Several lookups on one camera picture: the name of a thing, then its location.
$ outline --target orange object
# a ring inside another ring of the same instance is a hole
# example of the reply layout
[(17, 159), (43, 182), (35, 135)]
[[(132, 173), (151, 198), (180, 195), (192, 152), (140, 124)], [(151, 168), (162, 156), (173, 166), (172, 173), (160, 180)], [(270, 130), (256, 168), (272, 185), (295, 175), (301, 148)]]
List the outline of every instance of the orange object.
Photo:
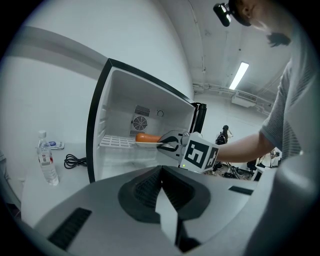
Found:
[(149, 142), (149, 143), (156, 143), (158, 140), (160, 140), (161, 136), (155, 136), (151, 134), (146, 133), (138, 133), (135, 136), (136, 142)]

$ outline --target bottle label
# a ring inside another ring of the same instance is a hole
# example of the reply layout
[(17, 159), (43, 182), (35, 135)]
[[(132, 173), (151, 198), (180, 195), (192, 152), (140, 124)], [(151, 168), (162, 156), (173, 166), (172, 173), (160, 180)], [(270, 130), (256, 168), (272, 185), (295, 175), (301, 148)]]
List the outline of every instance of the bottle label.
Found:
[(49, 166), (54, 163), (52, 157), (47, 156), (46, 154), (39, 155), (39, 162), (41, 166)]

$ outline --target water bottle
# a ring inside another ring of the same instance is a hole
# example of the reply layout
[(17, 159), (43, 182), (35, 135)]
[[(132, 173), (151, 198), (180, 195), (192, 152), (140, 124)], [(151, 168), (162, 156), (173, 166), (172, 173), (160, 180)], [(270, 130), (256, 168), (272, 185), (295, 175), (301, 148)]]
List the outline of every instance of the water bottle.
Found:
[(45, 180), (50, 185), (56, 186), (59, 183), (59, 178), (52, 158), (50, 144), (46, 141), (47, 133), (45, 130), (40, 130), (38, 136), (40, 140), (36, 152), (38, 154), (40, 167)]

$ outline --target ceiling light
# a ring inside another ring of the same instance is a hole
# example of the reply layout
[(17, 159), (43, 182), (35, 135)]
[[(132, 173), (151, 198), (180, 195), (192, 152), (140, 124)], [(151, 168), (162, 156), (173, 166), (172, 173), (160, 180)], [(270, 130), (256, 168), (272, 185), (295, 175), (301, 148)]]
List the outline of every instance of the ceiling light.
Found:
[(238, 72), (236, 73), (236, 75), (235, 75), (235, 77), (234, 77), (229, 89), (234, 90), (238, 86), (238, 84), (241, 81), (242, 77), (246, 73), (248, 67), (249, 67), (248, 63), (245, 63), (243, 61), (241, 62), (240, 67), (238, 69)]

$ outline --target table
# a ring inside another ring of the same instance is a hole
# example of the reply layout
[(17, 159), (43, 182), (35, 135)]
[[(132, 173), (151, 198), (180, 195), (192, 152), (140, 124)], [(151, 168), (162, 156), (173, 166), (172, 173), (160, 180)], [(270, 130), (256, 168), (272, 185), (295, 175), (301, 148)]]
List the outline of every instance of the table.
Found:
[(64, 167), (67, 154), (73, 154), (77, 158), (85, 157), (86, 144), (66, 143), (64, 149), (52, 150), (53, 162), (59, 177), (57, 186), (46, 182), (35, 156), (34, 166), (29, 170), (24, 182), (21, 200), (21, 219), (32, 228), (47, 212), (90, 183), (86, 167)]

